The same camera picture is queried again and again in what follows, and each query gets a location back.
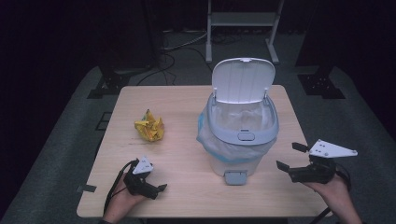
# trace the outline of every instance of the hand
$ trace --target hand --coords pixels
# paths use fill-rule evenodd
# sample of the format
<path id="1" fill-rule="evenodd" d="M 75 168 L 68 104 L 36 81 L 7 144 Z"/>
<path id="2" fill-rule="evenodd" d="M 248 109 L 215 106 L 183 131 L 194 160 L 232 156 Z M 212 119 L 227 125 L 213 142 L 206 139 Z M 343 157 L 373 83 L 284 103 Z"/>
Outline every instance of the hand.
<path id="1" fill-rule="evenodd" d="M 115 195 L 113 194 L 114 196 L 111 198 L 107 210 L 103 216 L 104 221 L 110 223 L 119 222 L 126 215 L 128 215 L 135 205 L 146 199 L 146 197 L 142 195 L 130 194 L 128 189 L 126 189 L 125 183 L 123 182 L 124 177 L 125 174 L 122 175 L 119 183 L 114 189 L 113 193 L 118 193 Z"/>
<path id="2" fill-rule="evenodd" d="M 317 192 L 329 208 L 340 218 L 341 223 L 361 224 L 352 200 L 347 190 L 344 179 L 339 175 L 334 175 L 327 184 L 303 183 Z"/>

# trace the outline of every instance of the wooden table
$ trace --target wooden table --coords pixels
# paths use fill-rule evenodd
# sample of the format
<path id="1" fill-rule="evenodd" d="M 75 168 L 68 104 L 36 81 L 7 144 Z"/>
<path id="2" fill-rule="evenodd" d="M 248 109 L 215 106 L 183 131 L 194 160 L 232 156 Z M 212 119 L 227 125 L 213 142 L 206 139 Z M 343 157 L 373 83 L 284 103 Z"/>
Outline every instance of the wooden table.
<path id="1" fill-rule="evenodd" d="M 292 142 L 306 142 L 285 89 L 273 86 L 270 90 L 279 134 L 245 186 L 227 186 L 211 170 L 209 155 L 196 141 L 197 118 L 211 92 L 211 86 L 123 88 L 87 182 L 97 188 L 83 192 L 78 215 L 101 217 L 119 170 L 144 155 L 154 166 L 148 183 L 168 187 L 156 200 L 139 204 L 129 214 L 132 217 L 313 217 L 323 211 L 326 204 L 318 194 L 292 183 L 276 167 L 276 161 L 290 167 L 309 163 L 307 154 L 291 148 Z M 134 128 L 147 109 L 163 118 L 161 141 L 147 142 Z"/>

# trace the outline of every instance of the plastic bag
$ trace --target plastic bag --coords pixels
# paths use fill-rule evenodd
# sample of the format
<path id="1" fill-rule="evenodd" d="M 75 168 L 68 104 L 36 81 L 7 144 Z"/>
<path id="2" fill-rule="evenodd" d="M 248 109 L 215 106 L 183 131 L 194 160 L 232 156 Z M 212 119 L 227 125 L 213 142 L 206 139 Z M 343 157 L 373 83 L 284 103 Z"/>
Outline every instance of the plastic bag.
<path id="1" fill-rule="evenodd" d="M 231 128 L 233 130 L 241 130 L 246 125 L 268 125 L 268 120 L 262 117 L 262 112 L 258 113 L 258 109 L 250 108 L 236 109 L 232 106 L 221 106 L 220 114 L 223 117 L 218 119 L 217 122 L 222 122 L 223 127 Z M 218 139 L 210 130 L 207 110 L 204 108 L 203 112 L 198 118 L 198 136 L 197 141 L 200 142 L 204 149 L 219 161 L 227 163 L 241 163 L 250 162 L 265 155 L 271 146 L 275 143 L 276 138 L 272 141 L 254 146 L 242 146 L 226 143 Z"/>

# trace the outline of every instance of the crumpled paper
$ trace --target crumpled paper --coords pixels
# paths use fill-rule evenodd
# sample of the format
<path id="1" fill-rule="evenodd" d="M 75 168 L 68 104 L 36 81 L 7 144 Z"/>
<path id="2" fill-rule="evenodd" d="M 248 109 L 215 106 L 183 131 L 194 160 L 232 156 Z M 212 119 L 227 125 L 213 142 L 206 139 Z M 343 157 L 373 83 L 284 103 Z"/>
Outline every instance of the crumpled paper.
<path id="1" fill-rule="evenodd" d="M 144 139 L 154 142 L 163 138 L 163 119 L 155 119 L 149 109 L 141 120 L 134 122 L 134 127 Z"/>

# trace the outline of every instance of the gray carpet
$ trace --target gray carpet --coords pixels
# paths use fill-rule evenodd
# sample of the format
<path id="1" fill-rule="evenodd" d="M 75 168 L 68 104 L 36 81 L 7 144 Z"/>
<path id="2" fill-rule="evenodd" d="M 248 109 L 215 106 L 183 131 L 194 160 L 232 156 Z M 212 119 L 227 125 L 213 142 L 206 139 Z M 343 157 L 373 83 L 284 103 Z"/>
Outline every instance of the gray carpet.
<path id="1" fill-rule="evenodd" d="M 193 36 L 170 34 L 167 47 L 182 44 Z M 233 57 L 269 59 L 263 35 L 229 36 L 230 44 L 213 46 L 211 69 L 221 60 Z M 368 223 L 396 223 L 392 213 L 396 207 L 396 144 L 375 114 L 361 98 L 347 74 L 334 67 L 331 80 L 345 95 L 343 100 L 324 100 L 307 96 L 297 78 L 316 67 L 294 67 L 304 35 L 278 35 L 275 41 L 280 64 L 276 65 L 274 84 L 282 85 L 290 97 L 308 144 L 319 138 L 359 151 L 356 158 L 343 158 L 352 175 L 351 195 L 362 219 Z M 168 54 L 175 59 L 169 69 L 158 69 L 132 76 L 130 85 L 209 85 L 211 71 L 197 49 L 205 55 L 200 42 Z M 173 58 L 163 55 L 161 68 L 171 65 Z M 35 161 L 18 195 L 1 223 L 96 223 L 98 219 L 78 217 L 76 210 L 80 185 L 88 179 L 103 131 L 96 125 L 105 112 L 111 112 L 117 95 L 87 99 L 101 77 L 94 67 L 81 81 L 66 109 Z M 309 223 L 312 217 L 290 217 L 290 224 Z M 334 223 L 326 217 L 321 223 Z M 122 223 L 139 223 L 127 218 Z"/>

